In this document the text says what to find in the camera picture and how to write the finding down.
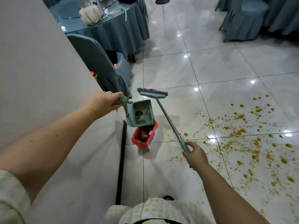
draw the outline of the stand base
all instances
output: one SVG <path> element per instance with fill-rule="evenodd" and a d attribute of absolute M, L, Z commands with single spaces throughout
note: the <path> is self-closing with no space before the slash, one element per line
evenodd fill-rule
<path fill-rule="evenodd" d="M 168 2 L 170 2 L 170 0 L 156 0 L 157 5 L 163 5 L 163 4 L 166 4 Z"/>

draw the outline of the black trim strip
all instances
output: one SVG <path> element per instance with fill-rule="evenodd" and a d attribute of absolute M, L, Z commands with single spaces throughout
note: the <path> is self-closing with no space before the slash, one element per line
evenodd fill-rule
<path fill-rule="evenodd" d="M 125 160 L 126 136 L 127 136 L 127 123 L 124 121 L 123 122 L 123 137 L 122 137 L 122 141 L 121 141 L 121 159 L 119 161 L 119 172 L 118 172 L 118 183 L 117 183 L 115 205 L 121 204 L 121 187 L 123 184 L 123 164 L 124 164 L 124 160 Z"/>

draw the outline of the hand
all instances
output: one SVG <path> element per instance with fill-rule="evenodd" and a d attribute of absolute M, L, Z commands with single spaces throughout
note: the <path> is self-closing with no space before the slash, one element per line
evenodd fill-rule
<path fill-rule="evenodd" d="M 194 142 L 185 142 L 185 144 L 190 145 L 193 148 L 191 153 L 185 151 L 182 152 L 190 168 L 193 168 L 198 172 L 202 166 L 209 165 L 207 155 L 199 145 L 195 144 Z"/>
<path fill-rule="evenodd" d="M 95 113 L 95 118 L 99 119 L 111 111 L 123 106 L 123 104 L 113 104 L 113 102 L 122 95 L 122 92 L 112 93 L 110 91 L 100 91 L 93 95 L 93 97 L 84 105 L 84 107 L 92 110 L 92 112 Z"/>

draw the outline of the covered chair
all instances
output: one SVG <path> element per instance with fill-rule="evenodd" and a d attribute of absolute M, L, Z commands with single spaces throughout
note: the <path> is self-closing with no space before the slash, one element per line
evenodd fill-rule
<path fill-rule="evenodd" d="M 262 0 L 232 0 L 221 27 L 226 40 L 254 40 L 263 25 L 269 6 Z"/>
<path fill-rule="evenodd" d="M 104 87 L 103 90 L 113 93 L 123 92 L 125 96 L 131 94 L 129 86 L 132 70 L 122 53 L 117 53 L 118 66 L 115 68 L 104 49 L 93 38 L 76 34 L 67 34 L 66 36 L 88 69 L 97 73 L 97 77 Z"/>

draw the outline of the red plastic basket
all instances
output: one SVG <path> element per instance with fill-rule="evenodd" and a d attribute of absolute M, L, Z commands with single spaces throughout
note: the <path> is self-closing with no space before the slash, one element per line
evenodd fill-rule
<path fill-rule="evenodd" d="M 142 127 L 137 127 L 136 130 L 135 130 L 135 133 L 132 136 L 133 145 L 137 145 L 137 147 L 141 148 L 141 149 L 145 149 L 145 148 L 149 147 L 152 140 L 153 140 L 153 138 L 154 138 L 155 131 L 156 131 L 157 128 L 158 128 L 158 123 L 155 120 L 155 125 L 154 125 L 153 130 L 149 132 L 149 137 L 147 138 L 147 141 L 143 142 L 139 139 L 140 136 L 141 136 L 141 132 L 143 130 L 143 126 Z"/>

